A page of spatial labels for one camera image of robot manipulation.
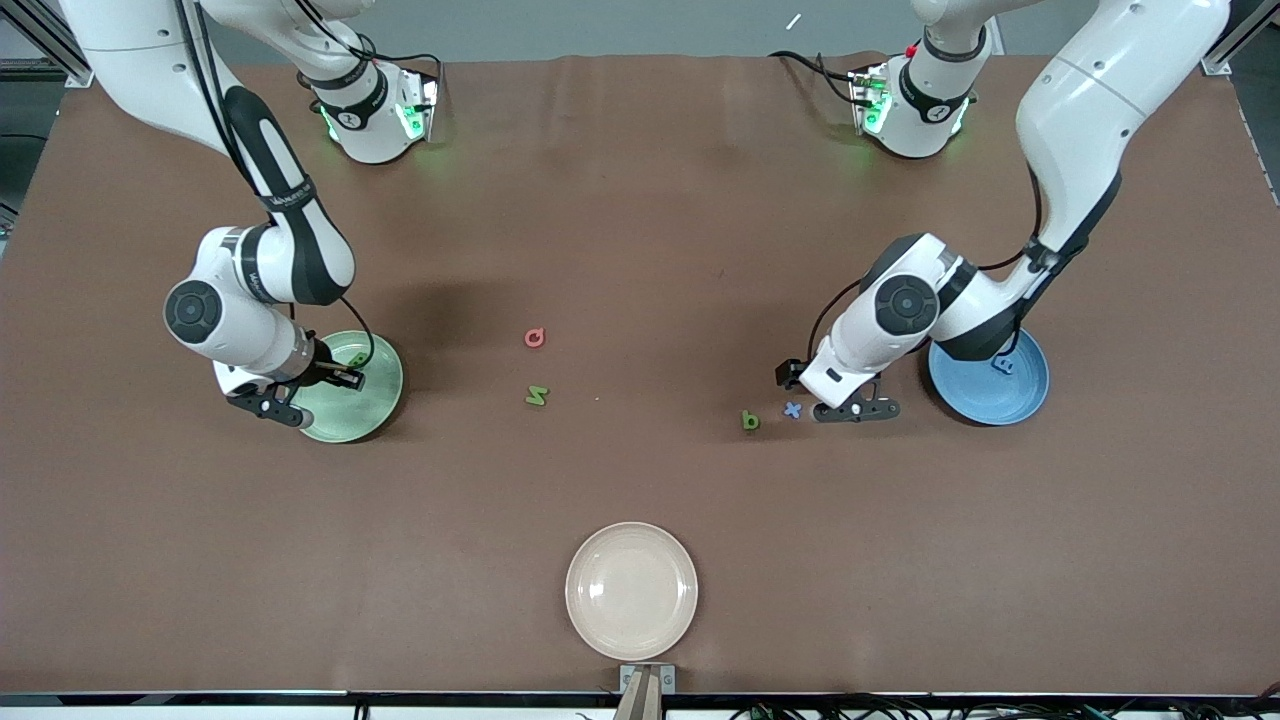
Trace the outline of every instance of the green plate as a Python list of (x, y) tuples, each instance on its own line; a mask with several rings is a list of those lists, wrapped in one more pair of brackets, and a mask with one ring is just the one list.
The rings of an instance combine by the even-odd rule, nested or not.
[[(352, 442), (376, 430), (390, 418), (404, 389), (404, 366), (399, 355), (381, 336), (374, 336), (374, 359), (360, 369), (365, 387), (353, 389), (320, 383), (298, 389), (293, 405), (310, 410), (311, 427), (302, 430), (320, 442)], [(369, 352), (364, 331), (343, 331), (324, 338), (335, 363), (349, 364), (357, 355)]]

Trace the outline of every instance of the white plate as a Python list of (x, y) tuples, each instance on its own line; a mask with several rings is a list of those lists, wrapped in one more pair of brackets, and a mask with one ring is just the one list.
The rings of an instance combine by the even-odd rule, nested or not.
[(639, 662), (671, 650), (698, 607), (694, 561), (671, 533), (646, 523), (609, 525), (568, 564), (564, 605), (596, 652)]

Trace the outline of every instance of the gray floor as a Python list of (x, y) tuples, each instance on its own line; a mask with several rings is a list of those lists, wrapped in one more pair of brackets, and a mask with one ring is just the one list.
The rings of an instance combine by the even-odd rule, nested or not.
[[(1096, 6), (1096, 0), (1047, 0), (1006, 13), (998, 20), (1005, 50), (1051, 55)], [(800, 19), (786, 29), (796, 14)], [(447, 61), (607, 54), (758, 56), (781, 49), (835, 55), (899, 51), (919, 35), (905, 0), (381, 0), (351, 24), (384, 53), (428, 50)], [(216, 26), (211, 35), (230, 64), (283, 61), (244, 35)], [(20, 38), (0, 22), (0, 58), (29, 54), (19, 45)], [(1280, 168), (1280, 29), (1263, 31), (1233, 67), (1258, 150), (1270, 167)], [(46, 135), (63, 92), (56, 83), (0, 82), (0, 133)], [(0, 138), (0, 201), (20, 209), (38, 156), (36, 141)]]

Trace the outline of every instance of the table surface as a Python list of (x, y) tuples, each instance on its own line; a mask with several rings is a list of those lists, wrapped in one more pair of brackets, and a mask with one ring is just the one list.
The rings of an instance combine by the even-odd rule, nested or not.
[(620, 520), (698, 566), (662, 657), (686, 691), (1258, 691), (1280, 218), (1225, 78), (1137, 135), (1029, 316), (1038, 415), (960, 423), (916, 359), (886, 373), (897, 420), (781, 413), (773, 366), (886, 243), (1021, 245), (1014, 111), (1043, 63), (992, 60), (924, 161), (778, 60), (456, 65), (439, 142), (384, 167), (325, 138), (292, 70), (244, 68), (406, 363), (402, 411), (352, 446), (227, 406), (164, 329), (198, 238), (260, 218), (230, 165), (69, 94), (0, 268), (0, 691), (609, 687), (563, 582)]

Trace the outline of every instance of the tabletop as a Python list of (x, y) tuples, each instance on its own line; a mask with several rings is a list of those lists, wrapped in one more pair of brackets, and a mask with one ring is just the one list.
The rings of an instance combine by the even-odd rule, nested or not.
[(406, 365), (348, 446), (232, 409), (164, 328), (200, 237), (260, 222), (230, 164), (69, 94), (0, 264), (0, 691), (611, 687), (564, 573), (641, 520), (698, 568), (662, 656), (685, 691), (1256, 692), (1280, 674), (1280, 217), (1226, 78), (1138, 132), (1028, 316), (1039, 414), (961, 423), (919, 356), (884, 374), (896, 420), (782, 414), (774, 365), (890, 241), (1025, 241), (1014, 113), (1043, 64), (993, 59), (919, 161), (782, 60), (460, 64), (435, 142), (380, 167), (292, 69), (239, 69)]

